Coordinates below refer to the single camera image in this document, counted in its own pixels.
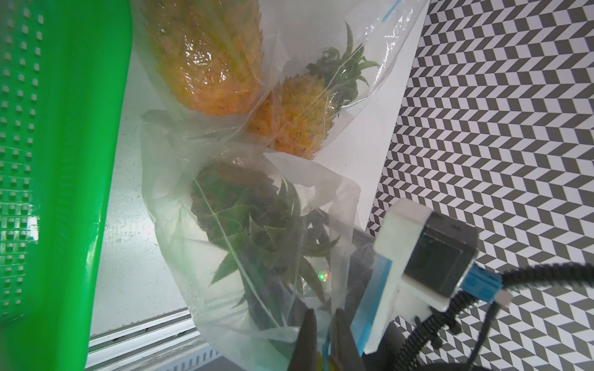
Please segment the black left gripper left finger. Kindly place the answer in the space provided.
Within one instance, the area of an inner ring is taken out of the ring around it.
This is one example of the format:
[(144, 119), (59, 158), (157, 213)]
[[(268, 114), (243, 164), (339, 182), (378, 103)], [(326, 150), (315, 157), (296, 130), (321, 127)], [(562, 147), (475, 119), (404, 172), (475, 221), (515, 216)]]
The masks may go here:
[(317, 370), (317, 322), (313, 309), (303, 318), (287, 371)]

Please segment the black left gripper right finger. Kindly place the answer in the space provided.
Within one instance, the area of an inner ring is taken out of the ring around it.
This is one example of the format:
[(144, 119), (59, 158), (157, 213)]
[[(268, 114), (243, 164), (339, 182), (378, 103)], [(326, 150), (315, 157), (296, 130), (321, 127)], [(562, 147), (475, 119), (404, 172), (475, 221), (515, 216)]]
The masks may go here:
[(365, 371), (354, 337), (343, 309), (337, 309), (330, 332), (331, 370)]

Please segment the clear zip-top bag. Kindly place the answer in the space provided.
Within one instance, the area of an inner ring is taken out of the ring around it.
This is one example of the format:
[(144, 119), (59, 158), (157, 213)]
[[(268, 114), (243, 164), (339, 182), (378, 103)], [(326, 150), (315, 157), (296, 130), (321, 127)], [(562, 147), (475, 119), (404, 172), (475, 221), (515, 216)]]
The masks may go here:
[(239, 127), (270, 75), (257, 1), (132, 1), (135, 49), (164, 108), (199, 130)]
[(351, 324), (377, 267), (357, 225), (360, 187), (319, 163), (203, 133), (148, 111), (142, 197), (163, 258), (213, 348), (246, 370), (284, 370), (312, 311), (322, 346)]
[(394, 69), (424, 1), (390, 1), (356, 36), (348, 17), (346, 45), (327, 46), (300, 72), (269, 92), (244, 125), (245, 135), (275, 151), (314, 159), (343, 131)]

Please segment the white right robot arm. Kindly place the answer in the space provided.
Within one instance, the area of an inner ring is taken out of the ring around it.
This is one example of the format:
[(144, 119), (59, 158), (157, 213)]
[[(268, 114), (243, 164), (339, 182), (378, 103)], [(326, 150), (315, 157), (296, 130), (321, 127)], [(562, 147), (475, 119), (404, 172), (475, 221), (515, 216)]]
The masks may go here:
[[(580, 263), (540, 264), (519, 267), (499, 275), (502, 284), (501, 292), (507, 294), (510, 290), (540, 287), (592, 287), (593, 265)], [(413, 318), (414, 331), (403, 338), (395, 326), (388, 326), (381, 344), (376, 352), (365, 352), (363, 362), (366, 370), (421, 370), (418, 357), (422, 348), (428, 343), (434, 349), (442, 346), (439, 331), (448, 327), (453, 334), (461, 332), (457, 321), (459, 315), (471, 307), (477, 306), (482, 301), (478, 295), (462, 289), (450, 300), (450, 305), (445, 312), (431, 309), (428, 315), (416, 311)], [(478, 370), (476, 359), (483, 344), (487, 340), (490, 329), (496, 320), (499, 311), (504, 307), (501, 300), (485, 300), (490, 303), (483, 325), (476, 340), (476, 344), (465, 363), (445, 363), (443, 367), (451, 370)]]

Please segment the green plastic basket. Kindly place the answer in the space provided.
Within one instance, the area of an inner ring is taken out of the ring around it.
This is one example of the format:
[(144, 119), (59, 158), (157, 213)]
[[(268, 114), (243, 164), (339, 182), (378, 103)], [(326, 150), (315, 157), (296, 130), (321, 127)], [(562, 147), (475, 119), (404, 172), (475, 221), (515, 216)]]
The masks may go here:
[(127, 1), (1, 4), (1, 368), (82, 370), (131, 55)]

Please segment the aluminium front rail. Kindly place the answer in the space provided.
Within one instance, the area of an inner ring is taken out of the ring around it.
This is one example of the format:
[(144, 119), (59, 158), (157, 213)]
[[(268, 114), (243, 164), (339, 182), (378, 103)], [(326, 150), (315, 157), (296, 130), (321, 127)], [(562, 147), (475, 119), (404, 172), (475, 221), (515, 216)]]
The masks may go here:
[(197, 370), (221, 358), (188, 309), (91, 337), (86, 370)]

